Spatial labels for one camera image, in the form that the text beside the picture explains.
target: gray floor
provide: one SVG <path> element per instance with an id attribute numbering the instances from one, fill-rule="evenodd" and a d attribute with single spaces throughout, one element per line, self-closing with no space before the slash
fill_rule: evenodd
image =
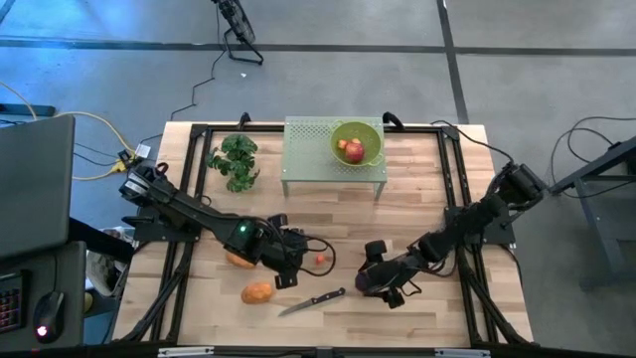
<path id="1" fill-rule="evenodd" d="M 243 3 L 264 44 L 443 45 L 434 0 Z M 447 0 L 446 5 L 456 46 L 636 47 L 636 6 L 628 0 Z M 0 38 L 215 43 L 216 22 L 207 0 L 17 0 L 0 24 Z M 170 112 L 189 102 L 191 86 L 209 74 L 217 55 L 0 48 L 0 79 L 33 103 L 102 114 L 136 143 L 161 132 Z M 235 120 L 246 110 L 256 120 L 390 110 L 406 122 L 457 122 L 443 54 L 264 55 L 262 68 L 223 58 L 217 79 L 197 91 L 199 105 L 176 120 Z M 636 116 L 635 57 L 458 56 L 458 67 L 470 122 L 485 124 L 492 144 L 546 173 L 546 179 L 555 141 L 577 119 Z M 2 91 L 0 101 L 15 100 Z M 591 127 L 612 140 L 636 132 L 636 122 Z M 114 136 L 89 119 L 79 120 L 78 142 L 119 149 Z M 588 158 L 605 150 L 587 133 L 578 134 L 574 146 Z M 497 156 L 495 162 L 504 164 Z M 561 149 L 556 176 L 580 165 Z M 78 160 L 74 170 L 94 175 L 100 168 Z M 96 227 L 119 225 L 134 212 L 117 195 L 121 180 L 75 182 L 72 214 Z M 548 198 L 515 229 L 537 341 L 636 354 L 634 287 L 592 293 L 578 287 L 580 278 L 604 266 L 578 202 Z"/>

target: knife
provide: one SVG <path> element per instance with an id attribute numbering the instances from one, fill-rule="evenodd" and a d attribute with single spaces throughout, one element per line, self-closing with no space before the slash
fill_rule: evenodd
<path id="1" fill-rule="evenodd" d="M 282 317 L 284 315 L 287 315 L 289 313 L 295 312 L 303 308 L 311 307 L 314 304 L 318 304 L 332 298 L 340 297 L 341 295 L 344 295 L 346 291 L 347 290 L 344 287 L 340 287 L 340 289 L 335 290 L 333 292 L 325 293 L 321 295 L 320 297 L 311 297 L 302 303 L 298 303 L 289 308 L 283 309 L 282 312 L 278 313 L 278 317 Z"/>

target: wooden tabletop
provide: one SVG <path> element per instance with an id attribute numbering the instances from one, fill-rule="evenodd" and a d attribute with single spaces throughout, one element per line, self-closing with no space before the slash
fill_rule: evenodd
<path id="1" fill-rule="evenodd" d="M 191 122 L 170 122 L 159 150 L 158 162 L 170 165 L 169 180 L 179 186 Z M 477 140 L 486 141 L 482 125 L 461 129 Z M 226 134 L 216 133 L 213 147 Z M 275 273 L 258 266 L 236 268 L 225 259 L 225 251 L 205 231 L 195 246 L 185 299 L 179 344 L 260 346 L 365 346 L 365 347 L 462 347 L 468 334 L 458 274 L 450 278 L 418 274 L 414 281 L 422 294 L 406 297 L 406 304 L 389 309 L 380 299 L 362 297 L 355 290 L 354 277 L 365 260 L 368 241 L 385 240 L 389 256 L 403 253 L 407 244 L 442 224 L 446 206 L 437 141 L 431 134 L 387 134 L 386 156 L 389 182 L 379 202 L 374 202 L 370 184 L 297 183 L 290 185 L 285 200 L 280 183 L 282 133 L 250 133 L 259 149 L 256 167 L 260 176 L 244 193 L 227 191 L 227 178 L 209 170 L 204 194 L 222 212 L 256 216 L 287 213 L 290 226 L 329 240 L 337 250 L 335 269 L 327 276 L 301 272 L 296 287 L 277 291 L 269 303 L 247 305 L 240 292 L 249 283 L 269 281 Z M 192 195 L 202 140 L 191 176 Z M 471 196 L 485 193 L 494 172 L 489 151 L 462 140 L 462 151 Z M 452 149 L 449 161 L 455 172 Z M 455 188 L 457 179 L 453 178 Z M 456 190 L 457 202 L 461 203 Z M 130 269 L 114 338 L 128 333 L 157 295 L 167 244 L 155 243 L 138 253 Z M 532 339 L 524 296 L 515 263 L 498 247 L 484 248 L 486 275 L 493 300 L 518 330 Z M 308 254 L 308 269 L 320 270 Z M 347 288 L 343 298 L 278 317 L 291 305 L 328 291 Z M 170 326 L 174 294 L 167 304 L 163 334 Z M 480 332 L 486 337 L 483 312 L 476 305 Z"/>

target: potted plant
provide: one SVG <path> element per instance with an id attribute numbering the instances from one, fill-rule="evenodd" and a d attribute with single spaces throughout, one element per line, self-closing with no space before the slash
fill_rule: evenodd
<path id="1" fill-rule="evenodd" d="M 208 155 L 208 166 L 217 169 L 221 175 L 230 175 L 230 180 L 226 188 L 233 193 L 247 190 L 254 185 L 260 170 L 252 175 L 249 174 L 254 167 L 253 154 L 258 150 L 258 146 L 247 136 L 242 134 L 231 134 L 221 143 L 221 151 L 225 158 L 216 154 L 219 148 L 213 149 Z"/>

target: apple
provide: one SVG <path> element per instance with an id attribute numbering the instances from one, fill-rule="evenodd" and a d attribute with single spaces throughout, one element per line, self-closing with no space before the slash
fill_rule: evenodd
<path id="1" fill-rule="evenodd" d="M 365 157 L 365 147 L 360 143 L 349 143 L 345 148 L 345 157 L 352 164 L 360 163 Z"/>

